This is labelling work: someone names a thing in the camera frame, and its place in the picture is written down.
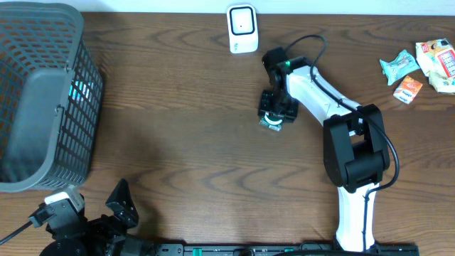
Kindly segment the teal wet wipes pack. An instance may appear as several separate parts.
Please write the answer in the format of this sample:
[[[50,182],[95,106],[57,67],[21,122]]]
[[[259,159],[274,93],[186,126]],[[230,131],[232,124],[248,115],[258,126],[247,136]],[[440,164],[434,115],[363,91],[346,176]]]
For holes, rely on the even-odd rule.
[[[406,75],[419,70],[414,56],[406,50],[399,52],[396,59],[391,62],[379,60],[383,75],[387,78],[387,85],[391,86]]]

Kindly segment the small orange snack packet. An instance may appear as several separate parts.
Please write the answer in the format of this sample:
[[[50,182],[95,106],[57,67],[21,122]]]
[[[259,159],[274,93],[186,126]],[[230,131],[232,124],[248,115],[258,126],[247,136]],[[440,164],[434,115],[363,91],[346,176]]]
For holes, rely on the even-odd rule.
[[[421,90],[423,84],[406,76],[393,92],[393,96],[405,104],[410,104]]]

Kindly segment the green round-label ointment box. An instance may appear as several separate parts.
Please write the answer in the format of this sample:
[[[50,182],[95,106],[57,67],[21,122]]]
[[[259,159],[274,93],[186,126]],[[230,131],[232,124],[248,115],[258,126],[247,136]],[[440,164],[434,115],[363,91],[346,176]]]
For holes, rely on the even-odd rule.
[[[259,121],[260,125],[276,132],[281,131],[283,123],[284,120],[282,118],[276,117],[269,112],[265,112]]]

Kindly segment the white barcode scanner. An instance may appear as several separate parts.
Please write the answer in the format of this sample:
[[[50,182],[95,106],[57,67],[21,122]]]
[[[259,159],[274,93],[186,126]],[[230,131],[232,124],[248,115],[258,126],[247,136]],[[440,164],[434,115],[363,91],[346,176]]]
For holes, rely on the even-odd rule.
[[[256,9],[250,4],[232,5],[227,9],[230,52],[255,52],[259,46]]]

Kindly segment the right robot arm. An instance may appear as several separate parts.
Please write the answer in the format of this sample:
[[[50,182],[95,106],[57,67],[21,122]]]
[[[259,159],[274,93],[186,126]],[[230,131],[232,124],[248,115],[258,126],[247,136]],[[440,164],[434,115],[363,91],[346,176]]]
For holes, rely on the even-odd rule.
[[[375,194],[390,165],[380,110],[342,96],[305,57],[267,53],[262,63],[272,89],[262,93],[259,123],[280,131],[283,124],[296,119],[299,105],[318,120],[323,127],[323,165],[338,189],[337,246],[369,252],[375,244]]]

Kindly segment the grey plastic mesh basket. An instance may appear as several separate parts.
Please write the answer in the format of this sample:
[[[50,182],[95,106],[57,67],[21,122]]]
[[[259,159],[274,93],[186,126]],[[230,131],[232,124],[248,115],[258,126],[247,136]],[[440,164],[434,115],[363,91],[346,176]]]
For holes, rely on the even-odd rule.
[[[1,4],[1,190],[84,183],[104,84],[67,4]]]

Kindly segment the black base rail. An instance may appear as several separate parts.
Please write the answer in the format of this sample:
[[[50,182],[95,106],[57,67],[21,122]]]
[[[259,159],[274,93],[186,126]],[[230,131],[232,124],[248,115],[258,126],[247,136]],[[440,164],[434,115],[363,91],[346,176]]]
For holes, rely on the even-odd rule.
[[[300,245],[156,245],[153,256],[387,255],[420,256],[416,245],[373,245],[365,252],[342,250],[328,243]]]

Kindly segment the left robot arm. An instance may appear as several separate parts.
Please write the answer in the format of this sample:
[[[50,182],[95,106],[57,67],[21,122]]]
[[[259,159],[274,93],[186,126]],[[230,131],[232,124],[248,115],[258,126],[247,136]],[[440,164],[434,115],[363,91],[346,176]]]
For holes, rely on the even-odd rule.
[[[94,220],[85,217],[85,200],[74,186],[53,191],[41,204],[34,225],[45,224],[53,242],[42,255],[154,255],[152,242],[135,238],[128,230],[139,224],[129,184],[121,179],[105,205],[111,215]]]

